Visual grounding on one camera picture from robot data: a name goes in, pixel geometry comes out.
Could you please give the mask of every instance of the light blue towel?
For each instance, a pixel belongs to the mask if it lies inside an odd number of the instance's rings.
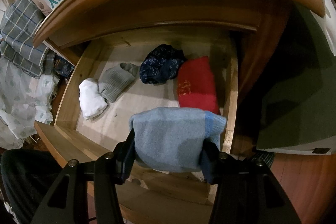
[[[209,138],[219,148],[226,118],[187,107],[157,107],[133,115],[137,162],[155,170],[200,171],[203,141]]]

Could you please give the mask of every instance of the dark blue floral cloth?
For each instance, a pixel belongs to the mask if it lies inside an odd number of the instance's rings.
[[[187,59],[182,50],[161,44],[152,50],[140,66],[140,79],[144,84],[163,84],[177,76],[179,67]]]

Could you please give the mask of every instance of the drawer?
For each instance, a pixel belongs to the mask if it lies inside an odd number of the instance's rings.
[[[140,65],[160,44],[182,49],[187,59],[209,56],[221,115],[227,117],[221,150],[230,153],[238,96],[236,48],[229,31],[220,27],[160,26],[114,33],[91,41],[63,95],[54,127],[36,122],[41,138],[61,166],[71,159],[97,160],[113,151],[129,134],[131,115],[156,107],[179,106],[177,79],[161,85],[137,77],[117,101],[98,117],[84,120],[79,85],[125,62]],[[131,176],[116,185],[123,217],[134,223],[207,223],[216,193],[200,173],[168,173],[133,165]]]

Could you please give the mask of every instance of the gray sock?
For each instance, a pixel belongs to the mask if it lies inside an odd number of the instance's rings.
[[[118,95],[135,80],[138,66],[131,63],[120,63],[106,70],[99,80],[99,92],[106,100],[114,103]]]

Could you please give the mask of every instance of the folded cloth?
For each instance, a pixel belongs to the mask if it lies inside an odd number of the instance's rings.
[[[53,71],[54,52],[46,45],[33,47],[33,36],[44,16],[32,0],[16,0],[5,11],[0,29],[1,55],[25,73],[39,79]]]
[[[196,108],[157,107],[131,116],[137,162],[155,170],[200,171],[203,141],[219,148],[226,118]]]
[[[194,107],[219,113],[215,77],[209,57],[203,56],[184,62],[177,77],[177,94],[180,107]]]
[[[114,103],[118,95],[135,80],[137,72],[138,66],[131,63],[120,63],[106,70],[98,82],[100,94]]]
[[[96,79],[88,78],[79,85],[79,103],[85,120],[101,114],[107,107],[105,99],[99,94]]]
[[[152,50],[140,66],[140,79],[144,84],[165,83],[176,78],[180,65],[186,61],[182,50],[161,44]]]

